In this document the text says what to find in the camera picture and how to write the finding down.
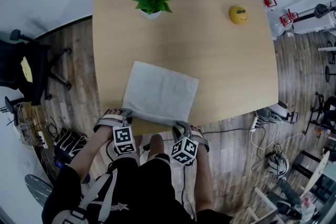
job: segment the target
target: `red clamp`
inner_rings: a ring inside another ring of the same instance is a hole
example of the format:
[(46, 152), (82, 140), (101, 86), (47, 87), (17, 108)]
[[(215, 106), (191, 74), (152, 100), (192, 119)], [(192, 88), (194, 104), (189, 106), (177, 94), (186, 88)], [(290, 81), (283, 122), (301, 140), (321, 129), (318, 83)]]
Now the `red clamp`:
[(292, 22), (292, 20), (291, 20), (289, 14), (286, 13), (285, 15), (282, 15), (280, 17), (280, 22), (283, 26), (286, 26), (286, 25), (290, 24)]
[(289, 14), (289, 17), (292, 19), (292, 20), (299, 20), (299, 14), (297, 12), (290, 12), (290, 10), (288, 9), (288, 14)]
[(277, 2), (275, 0), (264, 0), (264, 3), (268, 8), (277, 6)]

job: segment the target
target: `electrical outlet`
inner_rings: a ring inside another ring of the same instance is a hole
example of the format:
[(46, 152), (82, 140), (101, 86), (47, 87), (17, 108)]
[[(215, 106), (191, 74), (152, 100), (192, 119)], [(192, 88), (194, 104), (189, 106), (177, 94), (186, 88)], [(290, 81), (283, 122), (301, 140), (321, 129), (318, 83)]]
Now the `electrical outlet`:
[(261, 124), (261, 121), (255, 116), (252, 122), (252, 125), (250, 127), (250, 132), (254, 133), (256, 131), (256, 128), (258, 128)]
[(38, 132), (37, 132), (37, 135), (38, 135), (38, 138), (39, 138), (40, 143), (42, 144), (42, 146), (43, 146), (44, 148), (49, 148), (48, 145), (47, 145), (47, 142), (46, 142), (46, 139), (45, 139), (45, 137), (44, 137), (43, 132), (42, 132), (42, 131), (38, 131)]

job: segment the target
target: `white towel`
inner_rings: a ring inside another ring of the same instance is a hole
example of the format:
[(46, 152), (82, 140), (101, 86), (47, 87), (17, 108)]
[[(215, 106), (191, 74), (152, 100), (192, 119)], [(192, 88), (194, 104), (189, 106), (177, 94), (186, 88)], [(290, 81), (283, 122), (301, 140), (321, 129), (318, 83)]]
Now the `white towel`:
[(173, 126), (188, 122), (199, 80), (165, 68), (135, 61), (123, 108), (143, 120)]

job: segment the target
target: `black office chair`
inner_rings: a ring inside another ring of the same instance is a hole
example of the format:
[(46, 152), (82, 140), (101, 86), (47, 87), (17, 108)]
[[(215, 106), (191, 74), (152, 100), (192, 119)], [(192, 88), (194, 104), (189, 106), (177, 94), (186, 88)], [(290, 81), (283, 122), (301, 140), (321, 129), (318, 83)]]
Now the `black office chair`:
[[(26, 40), (28, 43), (11, 44), (0, 40), (0, 86), (9, 87), (13, 90), (19, 89), (24, 96), (13, 101), (6, 98), (7, 110), (3, 112), (15, 113), (16, 106), (22, 102), (31, 102), (32, 105), (39, 105), (43, 91), (45, 92), (45, 100), (50, 100), (48, 77), (64, 85), (67, 90), (71, 89), (71, 84), (68, 81), (62, 81), (51, 71), (51, 68), (64, 53), (72, 53), (71, 49), (64, 49), (48, 62), (47, 52), (50, 46), (40, 45), (38, 41), (21, 35), (20, 30), (13, 30), (10, 40), (18, 41), (19, 39)], [(20, 63), (24, 56), (29, 63), (33, 82), (28, 82), (22, 71)]]

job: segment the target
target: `white flower pot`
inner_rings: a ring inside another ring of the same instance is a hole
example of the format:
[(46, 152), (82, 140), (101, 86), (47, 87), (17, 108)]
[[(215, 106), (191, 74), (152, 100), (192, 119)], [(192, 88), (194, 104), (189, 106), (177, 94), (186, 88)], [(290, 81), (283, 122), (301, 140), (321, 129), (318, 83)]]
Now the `white flower pot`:
[(140, 10), (140, 11), (143, 14), (143, 16), (145, 16), (149, 20), (158, 18), (159, 15), (162, 13), (162, 10), (160, 10), (160, 11), (158, 11), (156, 13), (152, 13), (152, 14), (148, 14), (146, 12), (143, 12), (142, 10)]

